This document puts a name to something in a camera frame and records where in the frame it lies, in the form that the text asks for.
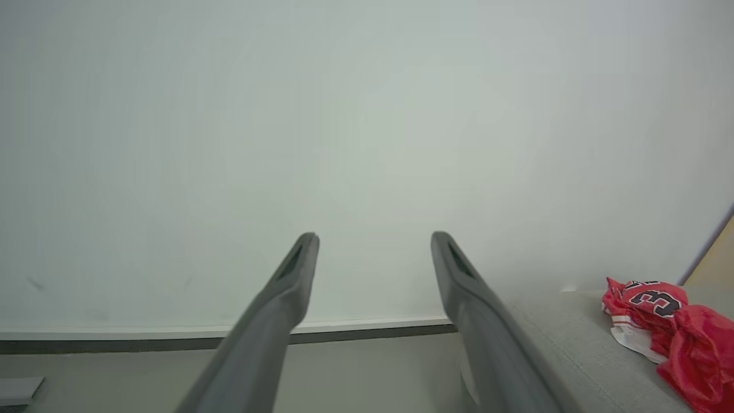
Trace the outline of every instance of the couch cushion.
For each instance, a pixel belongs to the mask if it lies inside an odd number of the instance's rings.
[[[508,307],[585,411],[690,413],[655,372],[656,364],[611,336],[610,317],[601,311],[602,294],[527,295]]]

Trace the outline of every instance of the wall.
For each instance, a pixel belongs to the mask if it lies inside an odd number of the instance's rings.
[[[725,1],[1,8],[0,331],[227,328],[304,231],[314,325],[444,317],[437,229],[677,281],[734,200]]]

